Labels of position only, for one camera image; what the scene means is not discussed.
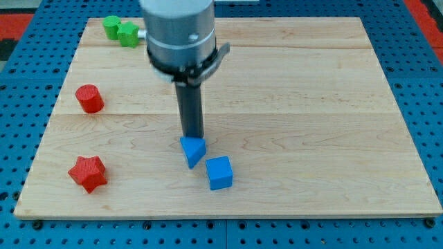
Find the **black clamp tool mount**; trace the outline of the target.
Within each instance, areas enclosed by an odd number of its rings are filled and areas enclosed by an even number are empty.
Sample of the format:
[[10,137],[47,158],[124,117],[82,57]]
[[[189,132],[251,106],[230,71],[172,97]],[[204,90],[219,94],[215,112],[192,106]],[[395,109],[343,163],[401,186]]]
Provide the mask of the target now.
[[230,43],[216,48],[204,61],[192,66],[171,66],[160,62],[147,50],[148,57],[154,70],[162,80],[169,83],[179,83],[183,86],[200,86],[219,68],[223,58],[230,53]]

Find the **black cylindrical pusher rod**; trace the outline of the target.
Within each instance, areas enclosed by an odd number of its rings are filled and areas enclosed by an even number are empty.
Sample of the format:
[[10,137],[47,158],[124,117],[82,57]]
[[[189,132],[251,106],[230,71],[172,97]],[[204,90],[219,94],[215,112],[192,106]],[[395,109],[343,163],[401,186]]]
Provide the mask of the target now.
[[175,82],[181,128],[185,137],[203,138],[204,119],[200,87]]

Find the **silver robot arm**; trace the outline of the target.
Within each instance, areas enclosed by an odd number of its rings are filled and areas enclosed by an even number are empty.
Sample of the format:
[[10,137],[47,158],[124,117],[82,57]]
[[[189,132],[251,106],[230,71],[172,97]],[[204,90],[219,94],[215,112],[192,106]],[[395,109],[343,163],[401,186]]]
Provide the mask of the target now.
[[176,89],[185,137],[203,138],[201,85],[230,44],[217,47],[213,0],[140,0],[151,65]]

